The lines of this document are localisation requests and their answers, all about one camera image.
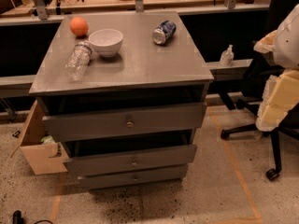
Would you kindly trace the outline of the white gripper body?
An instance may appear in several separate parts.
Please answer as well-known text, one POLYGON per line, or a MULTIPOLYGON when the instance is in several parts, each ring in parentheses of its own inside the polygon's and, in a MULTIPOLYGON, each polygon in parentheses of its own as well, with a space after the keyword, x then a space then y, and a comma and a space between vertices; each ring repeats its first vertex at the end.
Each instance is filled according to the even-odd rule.
POLYGON ((299 68, 299 4, 277 29, 273 57, 284 68, 299 68))

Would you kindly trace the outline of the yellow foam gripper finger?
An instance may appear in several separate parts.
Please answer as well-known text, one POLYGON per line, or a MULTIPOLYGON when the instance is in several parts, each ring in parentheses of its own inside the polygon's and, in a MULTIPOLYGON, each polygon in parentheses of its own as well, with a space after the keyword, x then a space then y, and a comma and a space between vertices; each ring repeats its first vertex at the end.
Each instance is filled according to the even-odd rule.
POLYGON ((271 33, 267 34, 261 40, 259 40, 253 47, 255 51, 260 53, 268 53, 274 50, 274 42, 277 31, 274 30, 271 33))
POLYGON ((278 77, 271 75, 265 83, 256 127, 262 132, 273 131, 298 103, 299 71, 287 69, 278 77))

